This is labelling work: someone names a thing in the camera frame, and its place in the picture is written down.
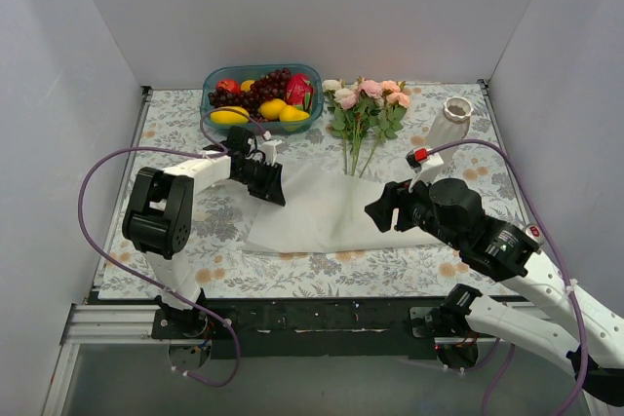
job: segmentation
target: blue bowl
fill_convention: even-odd
[[[287,67],[292,75],[296,73],[305,74],[311,81],[312,87],[314,87],[314,94],[312,95],[312,112],[310,117],[304,121],[297,122],[263,122],[262,126],[271,133],[299,133],[305,132],[316,121],[321,114],[323,114],[323,87],[321,84],[321,77],[319,73],[312,67],[303,65],[300,63],[276,63],[272,65],[241,65],[238,67],[223,67],[219,70],[211,73],[204,82],[204,89],[202,93],[202,103],[200,104],[200,117],[206,114],[211,109],[214,109],[210,104],[208,98],[209,93],[213,93],[216,88],[216,84],[225,78],[231,78],[236,80],[239,84],[246,80],[258,80],[261,75],[268,75],[270,72],[276,69],[282,69]],[[207,117],[204,121],[207,127],[216,129],[220,132],[227,132],[231,127],[226,124],[217,124],[211,121],[210,117]],[[254,133],[258,133],[258,129],[254,124],[237,124],[237,127],[243,127]]]

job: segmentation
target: white cloth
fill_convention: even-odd
[[[380,233],[364,213],[381,196],[379,182],[288,164],[282,187],[286,206],[262,204],[243,250],[330,253],[439,242],[418,228]]]

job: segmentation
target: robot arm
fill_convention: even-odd
[[[392,226],[395,209],[399,214]],[[473,330],[509,339],[568,373],[578,372],[574,313],[559,270],[540,250],[536,226],[528,227],[527,234],[486,215],[479,194],[454,178],[434,184],[423,180],[389,182],[381,198],[365,211],[382,232],[419,227],[459,250],[472,269],[515,290],[556,323],[508,310],[479,291],[470,292],[473,288],[459,285],[461,294],[453,290],[437,315],[445,318],[447,325],[453,324],[454,333]],[[584,389],[609,404],[624,405],[618,390],[624,386],[624,321],[580,287],[574,291],[586,324],[590,353]]]
[[[259,150],[252,150],[252,142],[251,132],[232,127],[222,142],[227,154],[211,157],[219,152],[208,147],[202,152],[204,159],[188,160],[162,170],[143,168],[136,175],[123,235],[145,254],[160,283],[193,302],[200,296],[201,288],[183,249],[190,235],[194,196],[222,180],[233,179],[247,185],[253,197],[282,207],[286,204],[282,165],[275,162],[276,147],[281,142],[264,142]],[[254,159],[255,154],[263,155],[262,161]],[[196,314],[191,306],[168,292],[156,300],[170,315],[179,311]],[[179,316],[188,322],[197,319],[187,317],[189,314]]]

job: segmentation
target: gray floor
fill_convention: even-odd
[[[484,390],[507,350],[501,345],[487,368],[465,377],[388,357],[245,359],[230,386],[210,389],[171,372],[167,346],[83,345],[63,414],[481,414]],[[209,361],[202,371],[217,378],[231,365]],[[558,368],[517,349],[488,414],[550,414],[572,385]],[[589,414],[584,400],[567,413],[581,414]]]

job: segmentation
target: white wall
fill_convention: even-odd
[[[98,257],[78,187],[132,136],[140,88],[93,0],[0,0],[0,414],[41,411],[72,301]],[[103,241],[123,161],[97,178],[88,222]]]
[[[532,0],[491,80],[512,159],[571,272],[620,315],[624,0]]]
[[[488,78],[529,0],[95,0],[143,85],[200,87],[223,65],[322,76]]]

